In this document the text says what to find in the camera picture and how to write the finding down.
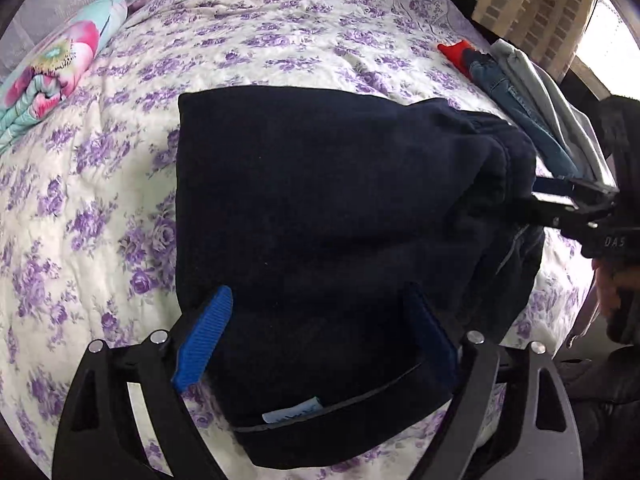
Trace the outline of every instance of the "red garment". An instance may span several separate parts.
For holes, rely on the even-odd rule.
[[[441,51],[441,53],[443,53],[447,59],[449,59],[449,61],[452,62],[453,65],[470,80],[471,75],[469,74],[469,70],[462,65],[462,52],[468,48],[475,50],[467,40],[462,40],[451,46],[443,44],[438,45],[438,50]]]

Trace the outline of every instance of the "floral bedsheet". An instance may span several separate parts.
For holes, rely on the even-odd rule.
[[[76,92],[0,157],[0,412],[46,474],[89,341],[133,344],[180,313],[178,95],[241,84],[335,88],[402,104],[443,96],[501,115],[436,50],[461,38],[487,47],[447,0],[153,0],[124,25]],[[549,230],[529,305],[505,343],[535,338],[556,349],[591,276],[579,247]],[[131,391],[150,462],[167,471]],[[487,433],[501,397],[496,390]],[[347,463],[283,472],[250,463],[204,384],[185,402],[231,479],[406,478],[445,411]]]

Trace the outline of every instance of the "jeans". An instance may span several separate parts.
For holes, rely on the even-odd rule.
[[[491,56],[472,49],[465,50],[462,56],[471,80],[524,130],[553,176],[581,176],[545,120],[516,90],[498,63]]]

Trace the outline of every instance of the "metal screw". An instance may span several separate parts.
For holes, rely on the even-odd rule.
[[[156,330],[149,339],[151,339],[152,343],[159,345],[160,343],[164,343],[168,338],[169,334],[166,330]]]
[[[544,346],[540,341],[534,341],[531,343],[531,349],[534,354],[541,355],[546,352],[546,346]]]
[[[484,343],[484,336],[478,332],[478,330],[471,330],[466,333],[466,338],[469,339],[474,345],[480,345]]]
[[[89,352],[91,352],[92,354],[97,354],[100,350],[102,350],[103,346],[104,343],[102,341],[100,341],[99,339],[94,339],[89,343]]]

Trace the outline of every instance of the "beige curtain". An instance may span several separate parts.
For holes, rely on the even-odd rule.
[[[595,1],[478,0],[472,17],[560,81],[575,57]]]

